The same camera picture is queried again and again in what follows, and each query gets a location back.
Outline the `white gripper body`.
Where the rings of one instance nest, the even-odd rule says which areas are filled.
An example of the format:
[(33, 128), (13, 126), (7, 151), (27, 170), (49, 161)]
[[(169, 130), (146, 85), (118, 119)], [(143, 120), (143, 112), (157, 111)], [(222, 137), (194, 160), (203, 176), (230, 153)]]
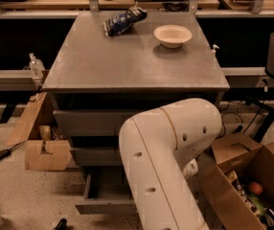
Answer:
[(198, 165), (195, 159), (193, 159), (191, 162), (189, 162), (184, 168), (183, 168), (183, 175), (186, 180), (190, 179), (192, 176), (196, 175), (198, 173)]

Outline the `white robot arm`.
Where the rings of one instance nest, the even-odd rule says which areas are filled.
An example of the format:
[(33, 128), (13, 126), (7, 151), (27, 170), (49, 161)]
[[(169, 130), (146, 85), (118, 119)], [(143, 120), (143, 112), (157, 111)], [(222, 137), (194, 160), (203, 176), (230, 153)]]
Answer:
[(144, 230), (209, 230), (183, 170), (221, 130), (214, 104), (187, 99), (128, 118), (119, 149)]

